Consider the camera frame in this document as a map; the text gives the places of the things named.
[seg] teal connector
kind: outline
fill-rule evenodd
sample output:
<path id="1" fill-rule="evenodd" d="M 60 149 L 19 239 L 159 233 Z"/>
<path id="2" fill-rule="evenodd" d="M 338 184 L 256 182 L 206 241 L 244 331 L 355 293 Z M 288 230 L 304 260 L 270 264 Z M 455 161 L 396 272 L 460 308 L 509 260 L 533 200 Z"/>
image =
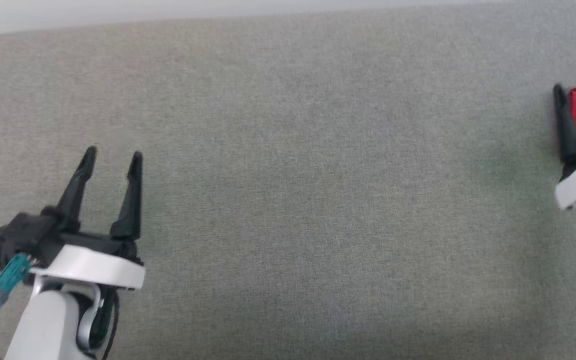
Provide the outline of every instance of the teal connector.
<path id="1" fill-rule="evenodd" d="M 0 273 L 0 307 L 6 303 L 15 286 L 28 275 L 31 267 L 24 253 L 18 253 L 6 265 Z"/>

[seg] black cable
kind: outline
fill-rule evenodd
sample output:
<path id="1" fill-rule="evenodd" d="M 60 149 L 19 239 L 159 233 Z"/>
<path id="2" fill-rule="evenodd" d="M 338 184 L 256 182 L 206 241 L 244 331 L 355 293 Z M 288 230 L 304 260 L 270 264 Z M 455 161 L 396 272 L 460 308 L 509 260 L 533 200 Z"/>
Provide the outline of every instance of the black cable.
<path id="1" fill-rule="evenodd" d="M 113 347 L 113 341 L 115 340 L 115 333 L 117 332 L 117 324 L 119 324 L 119 294 L 114 294 L 114 319 L 112 319 L 112 330 L 110 330 L 110 337 L 108 338 L 108 345 L 105 346 L 105 351 L 103 352 L 103 357 L 101 360 L 106 360 L 108 354 L 110 353 L 110 348 Z"/>

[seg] gray fabric surface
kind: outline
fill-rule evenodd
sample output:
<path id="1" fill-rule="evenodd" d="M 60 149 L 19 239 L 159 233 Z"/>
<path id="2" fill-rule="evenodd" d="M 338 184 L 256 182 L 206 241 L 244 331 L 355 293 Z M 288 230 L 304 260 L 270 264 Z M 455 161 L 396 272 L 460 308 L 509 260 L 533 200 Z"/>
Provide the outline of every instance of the gray fabric surface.
<path id="1" fill-rule="evenodd" d="M 81 217 L 107 231 L 142 150 L 115 360 L 576 359 L 558 81 L 564 2 L 0 36 L 0 224 L 97 144 Z"/>

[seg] cable connector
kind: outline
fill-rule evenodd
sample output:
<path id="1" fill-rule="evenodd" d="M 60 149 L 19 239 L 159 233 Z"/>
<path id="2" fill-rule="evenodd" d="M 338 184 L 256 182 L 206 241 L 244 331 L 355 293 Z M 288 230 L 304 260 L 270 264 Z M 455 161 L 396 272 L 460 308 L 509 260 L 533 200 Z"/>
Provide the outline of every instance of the cable connector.
<path id="1" fill-rule="evenodd" d="M 28 275 L 32 262 L 29 255 L 18 253 L 0 273 L 0 308 L 8 301 L 10 292 L 15 286 Z"/>

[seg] white background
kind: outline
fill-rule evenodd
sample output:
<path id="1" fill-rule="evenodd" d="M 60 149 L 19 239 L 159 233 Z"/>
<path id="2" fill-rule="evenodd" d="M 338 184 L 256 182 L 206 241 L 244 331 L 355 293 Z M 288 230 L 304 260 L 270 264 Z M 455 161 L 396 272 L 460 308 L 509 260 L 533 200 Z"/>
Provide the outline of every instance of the white background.
<path id="1" fill-rule="evenodd" d="M 0 0 L 0 34 L 158 19 L 493 1 L 496 0 Z"/>

